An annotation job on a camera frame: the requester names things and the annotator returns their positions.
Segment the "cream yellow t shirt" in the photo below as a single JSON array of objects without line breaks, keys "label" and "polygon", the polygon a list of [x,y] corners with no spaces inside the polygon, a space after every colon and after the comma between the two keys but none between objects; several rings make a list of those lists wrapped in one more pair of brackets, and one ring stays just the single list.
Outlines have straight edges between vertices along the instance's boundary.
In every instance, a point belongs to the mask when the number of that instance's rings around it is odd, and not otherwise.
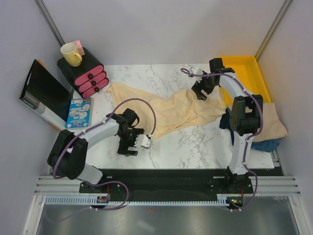
[{"label": "cream yellow t shirt", "polygon": [[156,127],[153,140],[189,126],[208,124],[225,113],[219,100],[211,98],[198,100],[195,93],[187,89],[176,92],[170,98],[162,98],[123,83],[112,83],[108,93],[112,95],[114,107],[130,98],[143,99],[152,106],[156,118],[149,106],[138,100],[121,105],[116,113],[121,114],[127,108],[135,111],[139,116],[138,128],[143,128],[145,133],[149,134],[153,127]]}]

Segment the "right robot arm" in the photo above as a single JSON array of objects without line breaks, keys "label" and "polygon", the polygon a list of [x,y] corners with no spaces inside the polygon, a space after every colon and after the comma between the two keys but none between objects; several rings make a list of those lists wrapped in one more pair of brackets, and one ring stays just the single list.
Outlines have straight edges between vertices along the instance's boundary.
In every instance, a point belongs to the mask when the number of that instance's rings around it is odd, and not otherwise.
[{"label": "right robot arm", "polygon": [[198,100],[206,100],[215,87],[224,88],[233,100],[229,118],[234,133],[233,154],[228,166],[233,175],[245,175],[252,141],[263,129],[263,97],[253,94],[238,79],[232,68],[223,65],[222,58],[209,61],[210,73],[193,67],[189,74],[197,81],[192,91]]}]

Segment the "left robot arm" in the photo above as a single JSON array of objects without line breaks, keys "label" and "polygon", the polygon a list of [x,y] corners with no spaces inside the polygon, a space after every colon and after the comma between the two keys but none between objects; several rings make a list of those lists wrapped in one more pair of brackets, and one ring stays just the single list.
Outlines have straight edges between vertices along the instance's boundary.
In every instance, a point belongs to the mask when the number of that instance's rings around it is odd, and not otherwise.
[{"label": "left robot arm", "polygon": [[52,167],[55,179],[67,177],[90,183],[96,192],[107,188],[103,172],[86,163],[87,152],[102,140],[118,136],[120,138],[117,153],[124,156],[136,156],[138,147],[150,147],[151,140],[144,134],[144,129],[134,128],[133,123],[139,120],[131,109],[122,114],[109,114],[103,121],[92,125],[87,130],[75,134],[67,129],[61,131],[48,156],[47,163]]}]

